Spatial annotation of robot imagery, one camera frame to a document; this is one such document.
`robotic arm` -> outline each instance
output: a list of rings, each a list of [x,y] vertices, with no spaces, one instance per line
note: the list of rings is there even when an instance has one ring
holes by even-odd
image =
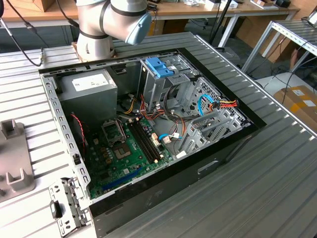
[[[77,52],[84,60],[102,60],[114,54],[112,36],[139,44],[152,17],[146,0],[77,0],[80,34]]]

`red cable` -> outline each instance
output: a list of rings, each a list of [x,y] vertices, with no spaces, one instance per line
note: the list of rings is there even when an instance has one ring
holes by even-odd
[[[78,124],[80,126],[81,136],[83,137],[83,148],[84,148],[84,153],[85,153],[85,135],[84,135],[83,126],[82,126],[81,121],[78,119],[77,116],[75,116],[74,114],[71,114],[71,116],[74,117],[78,121]]]

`wooden table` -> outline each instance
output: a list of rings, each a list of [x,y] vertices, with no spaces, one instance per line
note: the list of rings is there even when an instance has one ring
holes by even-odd
[[[73,0],[60,1],[63,10],[66,15],[72,19],[78,19],[77,7]],[[191,18],[213,18],[216,17],[217,8],[212,11],[208,11],[204,8],[204,4],[200,4],[197,7],[190,7],[182,2],[171,3],[163,2],[158,4],[157,20],[172,20],[172,19],[191,19]],[[34,26],[58,26],[68,25],[61,14],[57,4],[53,4],[47,12],[37,12],[17,8],[26,20],[30,21]],[[223,47],[233,30],[240,16],[261,16],[261,15],[287,15],[286,20],[290,20],[300,9],[291,5],[289,8],[279,8],[275,10],[262,10],[259,7],[253,5],[248,0],[244,4],[239,4],[237,8],[228,10],[226,17],[231,17],[226,31],[220,41],[219,46]],[[8,24],[8,27],[24,27],[21,19],[16,13],[7,5],[4,1],[4,21]]]

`white label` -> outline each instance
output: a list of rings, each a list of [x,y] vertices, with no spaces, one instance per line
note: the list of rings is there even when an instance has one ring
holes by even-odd
[[[175,137],[175,138],[179,138],[179,133],[175,132],[172,136]]]
[[[102,73],[83,78],[76,78],[72,83],[77,92],[109,84]]]
[[[294,92],[297,96],[304,96],[304,95],[305,95],[301,90],[293,90],[293,92]]]
[[[311,100],[304,100],[304,103],[309,107],[315,107],[315,103],[313,103]]]
[[[170,67],[167,67],[169,70],[175,70],[176,67],[175,66],[170,66]]]

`slotted metal surface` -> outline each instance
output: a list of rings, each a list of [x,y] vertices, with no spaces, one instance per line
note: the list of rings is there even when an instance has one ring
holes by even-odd
[[[120,55],[186,47],[268,126],[235,159],[108,237],[313,237],[317,233],[316,139],[237,68],[191,33],[146,38]],[[32,51],[36,59],[40,51]],[[47,51],[46,66],[78,62],[71,47]],[[21,53],[0,55],[0,120],[26,126],[36,188],[0,203],[1,237],[59,237],[47,187],[69,177],[37,69]],[[87,227],[71,237],[95,237]]]
[[[276,21],[272,28],[317,56],[317,29],[302,20]]]

